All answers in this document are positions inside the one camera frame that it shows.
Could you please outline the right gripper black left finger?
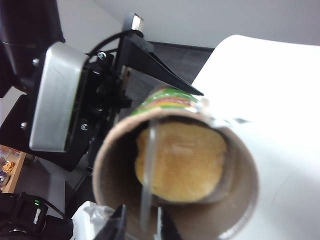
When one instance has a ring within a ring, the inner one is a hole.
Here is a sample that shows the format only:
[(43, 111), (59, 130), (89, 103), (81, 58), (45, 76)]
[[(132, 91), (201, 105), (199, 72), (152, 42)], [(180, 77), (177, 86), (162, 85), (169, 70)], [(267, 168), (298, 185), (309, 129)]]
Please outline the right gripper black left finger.
[(122, 204), (111, 215), (94, 240), (124, 240), (127, 226), (127, 207)]

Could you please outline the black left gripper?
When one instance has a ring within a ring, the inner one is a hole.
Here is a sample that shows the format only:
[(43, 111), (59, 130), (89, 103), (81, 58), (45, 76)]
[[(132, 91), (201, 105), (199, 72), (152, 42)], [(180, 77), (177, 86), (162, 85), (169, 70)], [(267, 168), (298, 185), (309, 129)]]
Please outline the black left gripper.
[(93, 167), (117, 113), (131, 106), (132, 100), (125, 94), (124, 66), (189, 94), (203, 95), (154, 54), (154, 46), (143, 39), (142, 25), (142, 17), (129, 13), (120, 32), (103, 39), (87, 53), (87, 79), (80, 113), (66, 154), (68, 172), (76, 168), (82, 157), (88, 157), (89, 167)]

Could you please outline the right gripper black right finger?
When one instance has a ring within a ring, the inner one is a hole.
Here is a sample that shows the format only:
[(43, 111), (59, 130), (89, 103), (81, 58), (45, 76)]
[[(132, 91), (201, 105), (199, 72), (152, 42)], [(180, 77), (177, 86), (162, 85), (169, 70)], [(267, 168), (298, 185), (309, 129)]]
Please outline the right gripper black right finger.
[(163, 207), (157, 208), (157, 225), (156, 225), (156, 240), (182, 240), (173, 219), (168, 211)]

